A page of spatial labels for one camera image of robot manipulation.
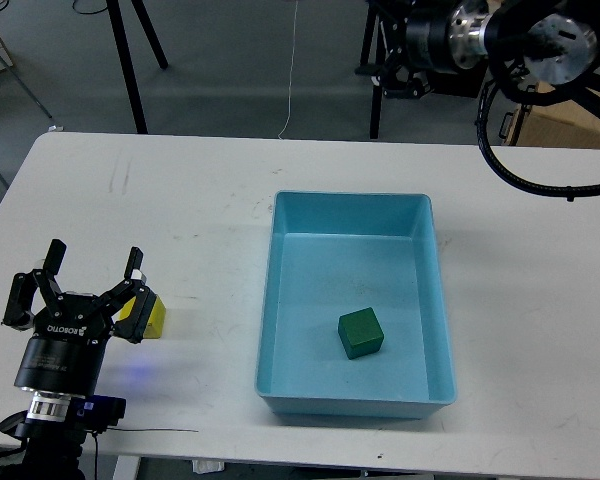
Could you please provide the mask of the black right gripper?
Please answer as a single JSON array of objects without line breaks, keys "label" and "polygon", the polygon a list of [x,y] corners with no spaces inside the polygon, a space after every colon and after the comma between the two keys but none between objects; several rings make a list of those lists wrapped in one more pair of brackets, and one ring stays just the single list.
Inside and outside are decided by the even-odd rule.
[{"label": "black right gripper", "polygon": [[429,93],[430,72],[453,71],[447,34],[451,1],[370,1],[379,28],[376,63],[367,70],[388,98],[419,99]]}]

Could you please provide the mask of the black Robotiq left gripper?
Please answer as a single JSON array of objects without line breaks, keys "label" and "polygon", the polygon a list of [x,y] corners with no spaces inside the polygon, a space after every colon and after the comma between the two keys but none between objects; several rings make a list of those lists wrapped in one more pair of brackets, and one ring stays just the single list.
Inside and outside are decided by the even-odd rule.
[{"label": "black Robotiq left gripper", "polygon": [[[16,330],[34,326],[16,374],[16,387],[88,397],[95,392],[111,334],[132,344],[143,340],[155,293],[141,272],[143,252],[132,247],[123,279],[99,297],[101,313],[90,314],[94,295],[62,295],[56,282],[65,253],[66,244],[53,239],[41,267],[14,275],[2,324]],[[36,293],[45,305],[37,315],[32,311]],[[113,323],[112,316],[128,304],[130,312]]]}]

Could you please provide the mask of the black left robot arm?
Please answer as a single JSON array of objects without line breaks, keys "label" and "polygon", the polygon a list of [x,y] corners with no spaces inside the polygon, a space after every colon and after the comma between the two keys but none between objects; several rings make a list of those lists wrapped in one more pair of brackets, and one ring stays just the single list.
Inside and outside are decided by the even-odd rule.
[{"label": "black left robot arm", "polygon": [[15,386],[32,394],[25,411],[0,422],[0,479],[81,479],[82,445],[123,418],[123,398],[95,388],[108,341],[143,340],[157,295],[131,249],[122,280],[100,294],[60,289],[65,244],[52,240],[42,265],[14,276],[3,325],[30,330]]}]

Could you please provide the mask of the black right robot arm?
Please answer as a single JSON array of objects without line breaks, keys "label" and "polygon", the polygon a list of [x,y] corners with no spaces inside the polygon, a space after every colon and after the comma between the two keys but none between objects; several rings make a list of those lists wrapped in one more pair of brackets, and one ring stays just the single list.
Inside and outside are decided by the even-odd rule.
[{"label": "black right robot arm", "polygon": [[485,76],[519,104],[569,100],[600,120],[600,1],[371,1],[355,72],[381,99],[477,97]]}]

